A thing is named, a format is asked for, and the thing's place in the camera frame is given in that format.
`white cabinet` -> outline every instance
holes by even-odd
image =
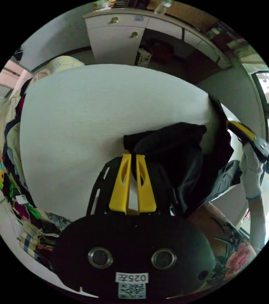
[[[149,17],[134,14],[108,14],[85,19],[87,29],[103,26],[136,26],[145,28]]]
[[[158,18],[149,18],[146,28],[182,39],[182,28],[180,26]]]
[[[216,50],[204,40],[196,46],[196,49],[201,51],[214,62],[217,62],[217,60],[219,59],[219,55]]]
[[[184,41],[193,47],[196,47],[202,41],[202,38],[190,31],[184,30]]]
[[[105,26],[88,30],[90,45],[97,64],[134,65],[144,28]]]

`cabinet door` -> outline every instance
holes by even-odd
[[[88,30],[97,64],[133,66],[143,33],[144,28],[131,26],[105,26]]]

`bottle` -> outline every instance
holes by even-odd
[[[172,5],[172,0],[162,0],[160,2],[160,4],[156,7],[156,9],[154,10],[154,12],[156,14],[162,14],[164,15],[166,10],[171,7]]]

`drawer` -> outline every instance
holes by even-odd
[[[146,28],[182,39],[182,28],[180,26],[158,18],[149,18]]]
[[[202,38],[198,37],[197,35],[187,30],[184,31],[184,42],[192,45],[193,47],[196,47],[201,41]]]
[[[219,59],[219,55],[217,54],[216,50],[209,45],[207,42],[202,40],[197,46],[196,49],[201,51],[207,57],[209,57],[212,61],[217,62]]]
[[[149,17],[134,14],[107,14],[86,18],[87,29],[104,26],[135,26],[145,28]]]

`white glove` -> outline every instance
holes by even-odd
[[[243,147],[243,155],[239,167],[242,171],[241,182],[246,199],[256,199],[261,195],[260,176],[263,172],[263,163],[260,162],[249,143]]]

